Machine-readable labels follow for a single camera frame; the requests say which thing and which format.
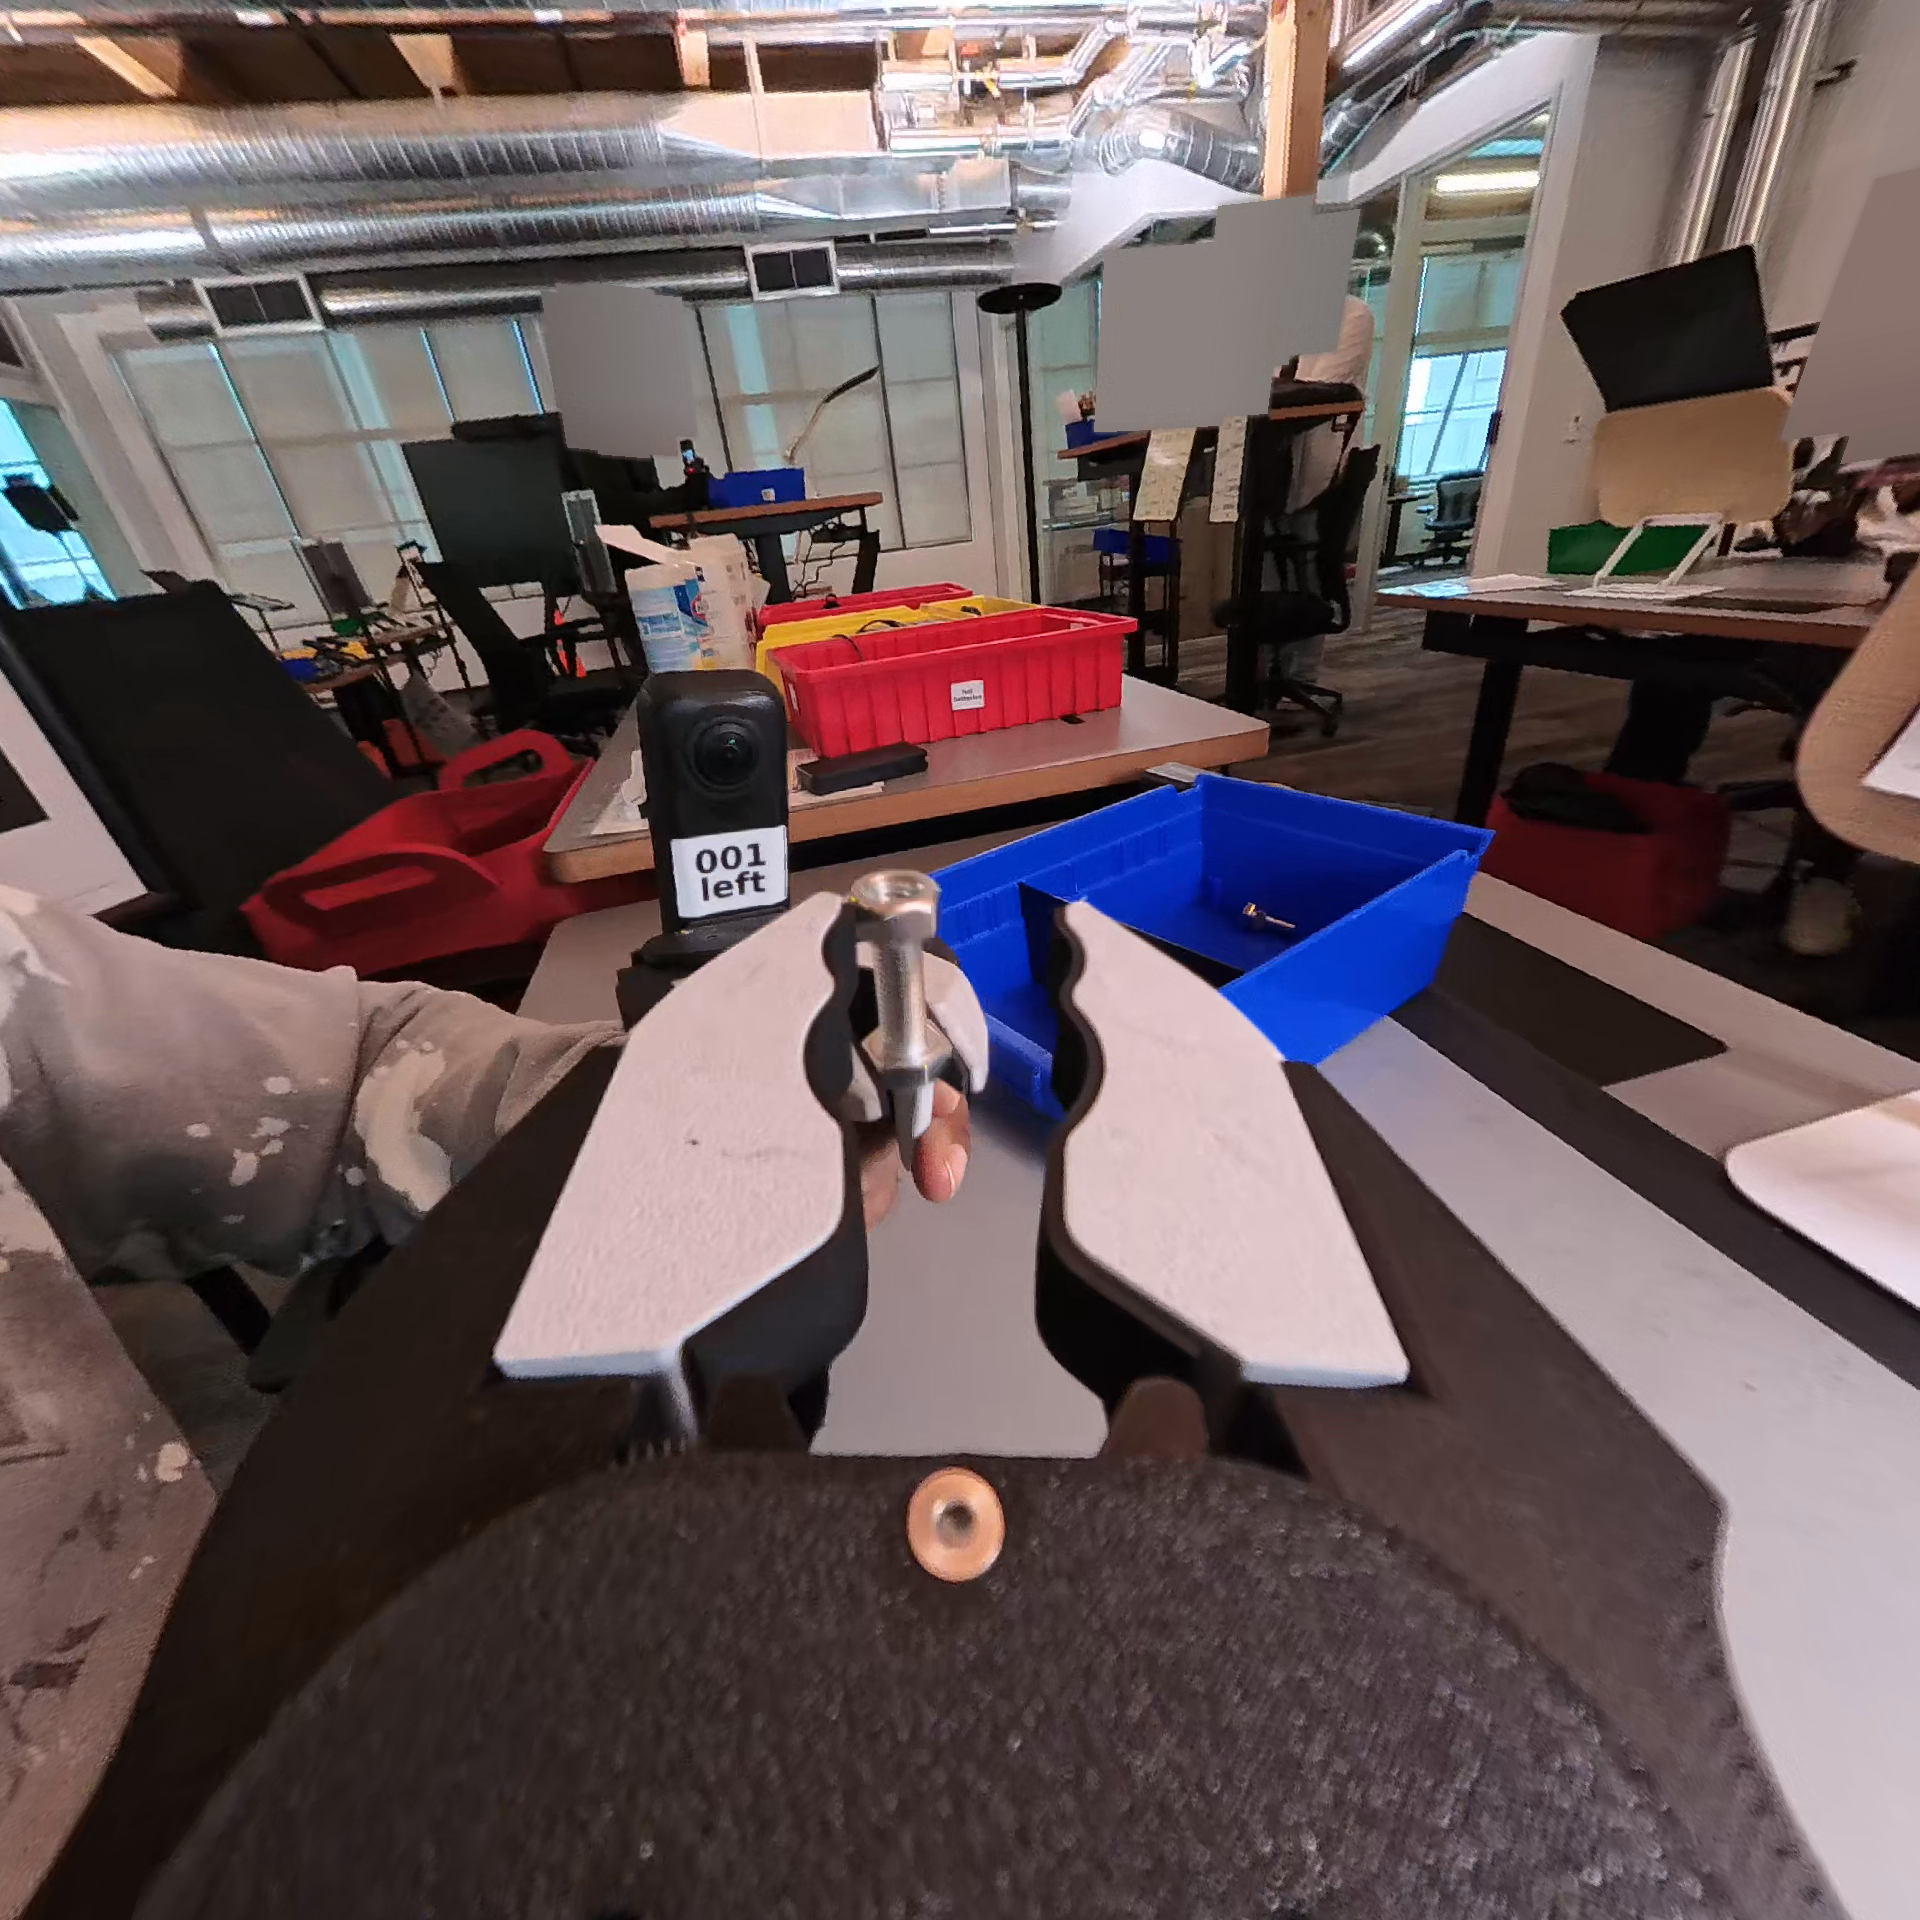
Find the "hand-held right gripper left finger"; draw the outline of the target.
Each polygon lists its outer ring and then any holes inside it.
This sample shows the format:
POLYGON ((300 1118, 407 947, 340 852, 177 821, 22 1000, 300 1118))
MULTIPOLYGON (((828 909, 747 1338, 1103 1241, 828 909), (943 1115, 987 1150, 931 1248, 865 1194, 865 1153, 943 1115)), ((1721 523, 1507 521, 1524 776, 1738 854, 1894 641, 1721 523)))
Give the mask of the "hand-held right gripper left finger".
POLYGON ((636 1021, 495 1336, 505 1379, 641 1381, 685 1440, 732 1381, 828 1379, 868 1302, 855 988, 850 912, 810 896, 636 1021))

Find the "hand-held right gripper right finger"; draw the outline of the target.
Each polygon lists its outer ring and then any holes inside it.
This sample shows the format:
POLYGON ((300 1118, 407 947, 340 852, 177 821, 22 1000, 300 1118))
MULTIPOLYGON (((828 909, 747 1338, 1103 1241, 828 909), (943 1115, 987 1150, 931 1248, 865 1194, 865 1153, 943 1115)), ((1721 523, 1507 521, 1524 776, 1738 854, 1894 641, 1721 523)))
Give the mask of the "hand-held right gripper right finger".
POLYGON ((1410 1360, 1276 1045, 1092 904, 1051 930, 1062 1120, 1041 1338, 1108 1420, 1171 1381, 1207 1422, 1261 1389, 1396 1389, 1410 1360))

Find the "steel hex bolt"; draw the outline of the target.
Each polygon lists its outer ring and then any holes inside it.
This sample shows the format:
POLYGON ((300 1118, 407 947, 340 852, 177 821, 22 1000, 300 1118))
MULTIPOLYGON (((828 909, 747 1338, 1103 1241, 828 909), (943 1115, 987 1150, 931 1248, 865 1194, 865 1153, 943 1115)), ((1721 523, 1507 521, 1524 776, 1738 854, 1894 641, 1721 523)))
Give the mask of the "steel hex bolt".
POLYGON ((927 945, 938 920, 926 900, 868 916, 861 950, 871 955, 868 974, 875 1013, 858 1037, 882 1106, 905 1125, 908 1133, 926 1129, 915 1114, 931 1102, 938 1083, 950 1081, 957 1065, 956 1045, 931 1013, 927 945))

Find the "blue plastic storage bin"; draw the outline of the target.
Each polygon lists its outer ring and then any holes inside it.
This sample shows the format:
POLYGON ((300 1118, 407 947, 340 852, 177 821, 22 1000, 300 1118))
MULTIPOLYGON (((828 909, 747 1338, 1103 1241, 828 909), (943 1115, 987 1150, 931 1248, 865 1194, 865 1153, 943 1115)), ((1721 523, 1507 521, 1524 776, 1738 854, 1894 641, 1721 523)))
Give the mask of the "blue plastic storage bin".
POLYGON ((935 872, 941 939, 987 1017, 991 1081, 1058 1118, 1058 1017, 1029 970, 1019 883, 1242 966, 1220 988, 1228 1000, 1283 1059, 1318 1065, 1434 984, 1492 840, 1391 808, 1201 776, 935 872), (1298 934, 1242 925, 1251 900, 1298 934))

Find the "person's left forearm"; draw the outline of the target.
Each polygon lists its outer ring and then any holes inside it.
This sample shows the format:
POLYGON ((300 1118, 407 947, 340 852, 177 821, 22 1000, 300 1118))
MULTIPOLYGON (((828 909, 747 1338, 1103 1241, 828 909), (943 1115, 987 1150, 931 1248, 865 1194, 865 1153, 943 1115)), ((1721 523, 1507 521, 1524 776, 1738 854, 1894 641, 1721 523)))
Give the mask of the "person's left forearm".
POLYGON ((5 1268, 282 1281, 417 1225, 617 1024, 174 950, 2 894, 5 1268))

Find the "person's left hand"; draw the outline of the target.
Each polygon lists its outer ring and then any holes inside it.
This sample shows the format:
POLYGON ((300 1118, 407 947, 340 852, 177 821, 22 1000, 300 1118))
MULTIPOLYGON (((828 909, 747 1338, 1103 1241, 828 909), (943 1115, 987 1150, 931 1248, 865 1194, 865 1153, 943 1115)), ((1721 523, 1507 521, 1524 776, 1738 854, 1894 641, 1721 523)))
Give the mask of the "person's left hand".
POLYGON ((911 1161, 901 1161, 899 1138, 889 1123, 874 1120, 855 1126, 861 1217, 874 1233, 897 1206, 903 1177, 931 1205, 950 1203, 966 1177, 971 1158, 971 1115, 964 1093, 935 1083, 927 1129, 915 1141, 911 1161))

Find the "black bin divider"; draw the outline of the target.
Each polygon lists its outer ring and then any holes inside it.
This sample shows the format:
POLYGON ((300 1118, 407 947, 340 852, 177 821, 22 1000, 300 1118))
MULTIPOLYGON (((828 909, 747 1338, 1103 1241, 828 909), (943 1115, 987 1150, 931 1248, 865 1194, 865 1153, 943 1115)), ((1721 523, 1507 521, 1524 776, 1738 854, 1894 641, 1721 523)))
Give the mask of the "black bin divider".
MULTIPOLYGON (((1041 888, 1029 883, 1019 883, 1018 888, 1019 907, 1022 907, 1022 925, 1023 925, 1023 945, 1029 970, 1035 979, 1041 989, 1049 989, 1054 986, 1055 966, 1054 966, 1054 948, 1055 948, 1055 922, 1058 915, 1065 909, 1068 900, 1055 894, 1049 894, 1041 888)), ((1186 945, 1177 945, 1172 939, 1164 939, 1158 933, 1127 928, 1135 933, 1142 941, 1154 947, 1157 950, 1166 953, 1166 957, 1180 963, 1183 970, 1193 972, 1195 977, 1205 979, 1207 986, 1220 989, 1231 986, 1242 979, 1244 970, 1229 963, 1215 960, 1213 955, 1191 948, 1186 945)))

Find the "black office chair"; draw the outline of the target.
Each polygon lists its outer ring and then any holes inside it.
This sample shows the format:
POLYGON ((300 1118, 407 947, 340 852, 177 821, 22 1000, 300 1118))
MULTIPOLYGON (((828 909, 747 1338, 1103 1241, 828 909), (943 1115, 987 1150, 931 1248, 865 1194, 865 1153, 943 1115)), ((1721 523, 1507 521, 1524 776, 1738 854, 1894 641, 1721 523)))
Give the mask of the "black office chair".
POLYGON ((422 560, 420 578, 487 669, 498 734, 542 731, 562 744, 611 737, 634 706, 636 686, 620 675, 572 680, 549 661, 545 643, 516 635, 461 568, 422 560))
POLYGON ((1307 714, 1321 737, 1333 737, 1343 697, 1307 682, 1286 661, 1353 624, 1350 546, 1381 449, 1349 453, 1327 488, 1292 510, 1294 453, 1303 436, 1303 420, 1253 424, 1242 468, 1235 592, 1213 605, 1213 616, 1228 637, 1223 705, 1255 718, 1289 706, 1307 714))

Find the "white cardboard carton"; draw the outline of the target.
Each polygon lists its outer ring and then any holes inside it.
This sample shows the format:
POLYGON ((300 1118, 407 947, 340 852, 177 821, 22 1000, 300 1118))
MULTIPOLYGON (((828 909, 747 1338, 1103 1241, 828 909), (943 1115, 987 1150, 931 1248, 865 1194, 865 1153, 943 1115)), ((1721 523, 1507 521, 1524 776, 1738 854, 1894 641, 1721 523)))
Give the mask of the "white cardboard carton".
POLYGON ((597 523, 598 544, 611 564, 625 571, 641 560, 676 558, 699 568, 703 576, 713 669, 749 669, 755 661, 755 588, 742 544, 732 534, 694 537, 685 546, 661 544, 626 523, 597 523))

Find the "red labelled plastic tray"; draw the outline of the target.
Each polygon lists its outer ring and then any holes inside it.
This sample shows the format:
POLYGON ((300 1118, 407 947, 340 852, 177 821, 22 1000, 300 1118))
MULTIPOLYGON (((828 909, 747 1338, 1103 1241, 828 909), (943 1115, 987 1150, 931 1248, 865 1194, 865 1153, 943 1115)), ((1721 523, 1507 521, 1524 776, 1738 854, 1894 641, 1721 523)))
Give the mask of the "red labelled plastic tray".
POLYGON ((822 760, 1023 730, 1116 709, 1135 624, 1019 609, 787 641, 766 662, 822 760))

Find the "yellow plastic tray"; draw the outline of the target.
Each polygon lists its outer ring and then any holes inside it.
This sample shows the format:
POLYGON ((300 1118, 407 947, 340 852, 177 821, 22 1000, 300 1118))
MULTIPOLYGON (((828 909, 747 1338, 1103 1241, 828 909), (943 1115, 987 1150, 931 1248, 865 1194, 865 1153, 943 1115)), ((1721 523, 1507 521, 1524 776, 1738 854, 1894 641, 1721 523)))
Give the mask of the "yellow plastic tray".
POLYGON ((781 649, 815 643, 815 641, 841 641, 841 637, 861 637, 874 634, 897 634, 903 629, 924 627, 931 621, 954 621, 954 619, 978 619, 978 618, 994 618, 994 616, 1011 616, 1011 612, 1030 612, 1035 603, 1002 596, 1002 594, 978 594, 973 592, 969 600, 956 600, 947 603, 924 605, 924 609, 887 609, 871 616, 828 616, 812 621, 790 621, 774 627, 766 634, 756 632, 755 643, 755 669, 762 673, 769 682, 780 684, 780 673, 774 665, 774 657, 781 649))

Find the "grey desk with wood edge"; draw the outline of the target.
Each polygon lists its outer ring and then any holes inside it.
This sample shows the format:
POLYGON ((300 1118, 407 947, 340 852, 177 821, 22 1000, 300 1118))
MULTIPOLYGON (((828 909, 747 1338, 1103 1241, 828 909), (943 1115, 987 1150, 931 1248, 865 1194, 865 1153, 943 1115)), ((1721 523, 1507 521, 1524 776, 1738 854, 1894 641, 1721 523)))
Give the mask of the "grey desk with wood edge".
MULTIPOLYGON (((875 834, 884 848, 918 848, 981 834, 977 816, 1041 809, 1055 816, 1083 796, 1135 785, 1166 762, 1198 771, 1260 762, 1265 722, 1174 688, 1123 680, 1121 706, 1070 721, 938 741, 921 776, 874 790, 806 801, 788 832, 795 846, 875 834)), ((562 883, 647 873, 657 850, 644 826, 601 827, 629 779, 638 728, 626 710, 545 840, 545 868, 562 883)))

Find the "dark green board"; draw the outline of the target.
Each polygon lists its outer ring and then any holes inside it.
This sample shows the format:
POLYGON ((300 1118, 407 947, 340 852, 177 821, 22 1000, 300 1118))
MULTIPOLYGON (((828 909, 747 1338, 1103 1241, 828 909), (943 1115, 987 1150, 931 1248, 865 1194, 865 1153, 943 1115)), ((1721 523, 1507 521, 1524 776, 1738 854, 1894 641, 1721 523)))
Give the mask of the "dark green board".
POLYGON ((575 449, 561 416, 459 420, 399 458, 445 564, 483 588, 613 592, 601 521, 642 517, 657 461, 575 449))

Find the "red fabric bag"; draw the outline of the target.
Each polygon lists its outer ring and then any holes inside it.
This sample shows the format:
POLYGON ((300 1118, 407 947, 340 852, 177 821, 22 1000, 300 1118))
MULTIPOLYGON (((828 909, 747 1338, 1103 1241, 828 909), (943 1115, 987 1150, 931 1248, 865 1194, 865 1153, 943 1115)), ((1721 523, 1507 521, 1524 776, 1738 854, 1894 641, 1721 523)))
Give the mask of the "red fabric bag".
POLYGON ((1719 898, 1732 818, 1713 790, 1541 762, 1495 798, 1482 868, 1655 941, 1697 923, 1719 898))

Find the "tall standing desk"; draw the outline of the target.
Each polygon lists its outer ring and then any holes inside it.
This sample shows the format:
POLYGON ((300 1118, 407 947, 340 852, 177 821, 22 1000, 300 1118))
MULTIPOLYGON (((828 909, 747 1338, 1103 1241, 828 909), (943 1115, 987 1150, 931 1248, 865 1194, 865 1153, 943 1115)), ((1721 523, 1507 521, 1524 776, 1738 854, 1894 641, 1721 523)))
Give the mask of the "tall standing desk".
POLYGON ((1123 490, 1121 518, 1092 534, 1098 590, 1103 611, 1134 624, 1125 645, 1125 673, 1138 682, 1177 688, 1183 641, 1183 534, 1193 500, 1225 510, 1231 528, 1235 592, 1236 534, 1242 523, 1242 468, 1258 418, 1303 420, 1362 416, 1353 389, 1294 389, 1294 403, 1260 416, 1158 435, 1073 430, 1061 461, 1074 475, 1103 490, 1123 490))

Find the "black floor lamp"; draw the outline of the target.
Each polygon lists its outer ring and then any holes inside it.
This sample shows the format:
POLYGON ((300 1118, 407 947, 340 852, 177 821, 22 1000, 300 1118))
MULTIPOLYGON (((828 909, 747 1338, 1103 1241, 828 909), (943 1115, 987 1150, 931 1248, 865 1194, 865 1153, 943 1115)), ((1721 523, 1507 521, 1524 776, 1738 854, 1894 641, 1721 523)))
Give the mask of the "black floor lamp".
POLYGON ((977 297, 977 308, 1002 325, 1014 374, 1014 465, 1023 528, 1023 588, 1033 603, 1045 602, 1041 563, 1041 488, 1035 475, 1035 384, 1030 323, 1055 307, 1062 286, 1045 280, 1022 280, 994 286, 977 297))

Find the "person's grey patterned sweatshirt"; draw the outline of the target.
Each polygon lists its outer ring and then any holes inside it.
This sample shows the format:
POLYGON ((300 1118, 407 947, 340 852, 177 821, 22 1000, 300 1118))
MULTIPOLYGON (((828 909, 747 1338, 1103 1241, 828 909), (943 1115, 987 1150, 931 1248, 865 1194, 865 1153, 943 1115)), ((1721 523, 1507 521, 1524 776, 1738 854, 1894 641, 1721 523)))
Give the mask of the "person's grey patterned sweatshirt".
POLYGON ((2 1916, 119 1749, 214 1492, 13 1176, 2 1176, 2 1916))

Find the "wooden-topped work desk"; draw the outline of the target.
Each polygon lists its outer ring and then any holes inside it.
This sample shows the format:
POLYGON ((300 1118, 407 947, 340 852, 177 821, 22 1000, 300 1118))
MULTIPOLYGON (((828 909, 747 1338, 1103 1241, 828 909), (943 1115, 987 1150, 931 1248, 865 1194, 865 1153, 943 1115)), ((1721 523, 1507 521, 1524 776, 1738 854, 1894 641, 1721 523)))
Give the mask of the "wooden-topped work desk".
POLYGON ((1529 669, 1598 682, 1657 682, 1730 693, 1788 649, 1849 653, 1893 590, 1835 563, 1753 563, 1706 592, 1603 594, 1569 582, 1473 586, 1465 578, 1381 590, 1382 609, 1421 616, 1421 646, 1482 668, 1453 821, 1484 826, 1529 669))

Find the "small green bin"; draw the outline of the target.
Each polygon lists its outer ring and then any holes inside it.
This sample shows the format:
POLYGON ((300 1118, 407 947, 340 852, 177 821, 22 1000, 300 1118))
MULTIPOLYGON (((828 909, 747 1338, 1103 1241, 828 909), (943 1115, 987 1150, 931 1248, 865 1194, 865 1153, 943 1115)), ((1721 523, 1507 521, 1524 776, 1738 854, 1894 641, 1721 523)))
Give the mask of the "small green bin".
POLYGON ((1685 578, 1726 532, 1719 515, 1659 515, 1612 523, 1607 518, 1554 528, 1547 571, 1588 578, 1603 588, 1652 588, 1685 578))

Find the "beige rounded board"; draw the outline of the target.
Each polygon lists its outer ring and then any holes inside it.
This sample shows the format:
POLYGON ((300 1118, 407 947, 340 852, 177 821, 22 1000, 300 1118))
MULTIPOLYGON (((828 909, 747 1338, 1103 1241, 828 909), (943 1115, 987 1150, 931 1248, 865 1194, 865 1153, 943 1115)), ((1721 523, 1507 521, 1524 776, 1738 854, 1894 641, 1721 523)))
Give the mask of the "beige rounded board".
POLYGON ((1598 418, 1598 517, 1774 521, 1791 493, 1790 395, 1779 387, 1623 406, 1598 418))

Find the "black light flag panel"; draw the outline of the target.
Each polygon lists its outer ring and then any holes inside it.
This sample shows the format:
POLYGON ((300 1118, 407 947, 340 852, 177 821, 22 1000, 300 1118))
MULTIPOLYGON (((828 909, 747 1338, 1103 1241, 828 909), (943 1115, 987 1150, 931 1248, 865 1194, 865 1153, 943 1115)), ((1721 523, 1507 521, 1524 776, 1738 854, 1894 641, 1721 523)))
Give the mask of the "black light flag panel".
POLYGON ((1753 246, 1594 286, 1558 318, 1607 416, 1774 384, 1753 246))

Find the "white rounded base plate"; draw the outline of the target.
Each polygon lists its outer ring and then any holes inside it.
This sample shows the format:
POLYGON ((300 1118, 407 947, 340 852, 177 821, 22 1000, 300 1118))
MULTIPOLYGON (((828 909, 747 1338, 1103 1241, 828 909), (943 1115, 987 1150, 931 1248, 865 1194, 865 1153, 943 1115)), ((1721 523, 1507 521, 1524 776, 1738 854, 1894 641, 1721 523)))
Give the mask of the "white rounded base plate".
POLYGON ((1759 1212, 1917 1308, 1917 1093, 1732 1145, 1721 1163, 1759 1212))

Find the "silver ceiling duct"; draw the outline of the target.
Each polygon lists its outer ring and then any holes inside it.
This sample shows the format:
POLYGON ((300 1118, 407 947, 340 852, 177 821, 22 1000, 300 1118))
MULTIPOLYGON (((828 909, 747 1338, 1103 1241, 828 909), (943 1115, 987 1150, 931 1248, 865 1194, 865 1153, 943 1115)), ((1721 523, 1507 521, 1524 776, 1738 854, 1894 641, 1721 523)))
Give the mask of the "silver ceiling duct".
POLYGON ((861 91, 6 108, 5 288, 1009 218, 1003 158, 891 153, 861 91))

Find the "wooden support post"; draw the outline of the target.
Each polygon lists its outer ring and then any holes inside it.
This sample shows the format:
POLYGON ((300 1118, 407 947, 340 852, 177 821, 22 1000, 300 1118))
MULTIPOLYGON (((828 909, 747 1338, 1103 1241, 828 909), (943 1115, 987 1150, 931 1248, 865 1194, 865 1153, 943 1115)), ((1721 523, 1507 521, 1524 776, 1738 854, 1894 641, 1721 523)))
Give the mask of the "wooden support post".
POLYGON ((1261 97, 1261 195, 1268 202, 1316 193, 1334 24, 1338 2, 1268 5, 1261 97))

